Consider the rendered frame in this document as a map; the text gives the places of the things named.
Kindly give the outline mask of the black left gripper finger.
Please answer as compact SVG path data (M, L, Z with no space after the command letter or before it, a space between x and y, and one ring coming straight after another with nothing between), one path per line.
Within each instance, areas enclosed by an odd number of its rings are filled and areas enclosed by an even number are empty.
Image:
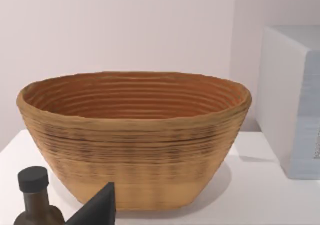
M115 221L115 183L108 182L71 216L65 225L115 225Z

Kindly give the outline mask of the dark olive bottle black cap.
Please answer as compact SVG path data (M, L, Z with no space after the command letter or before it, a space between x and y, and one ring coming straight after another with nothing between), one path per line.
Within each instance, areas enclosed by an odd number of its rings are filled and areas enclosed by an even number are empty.
M13 225L65 225L62 212L49 203L48 170L43 166L29 166L17 174L23 193L24 211Z

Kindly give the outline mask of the brown woven basket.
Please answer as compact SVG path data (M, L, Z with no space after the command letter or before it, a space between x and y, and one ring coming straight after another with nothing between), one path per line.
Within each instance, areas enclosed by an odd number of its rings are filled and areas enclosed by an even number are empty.
M191 204L212 180L252 103L241 83L160 71L35 81L16 105L53 173L80 202L106 183L121 211Z

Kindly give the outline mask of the white and pale blue box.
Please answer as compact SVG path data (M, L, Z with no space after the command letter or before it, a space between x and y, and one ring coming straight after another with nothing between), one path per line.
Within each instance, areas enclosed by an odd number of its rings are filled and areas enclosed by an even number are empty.
M255 116L288 178L320 180L320 25L265 28Z

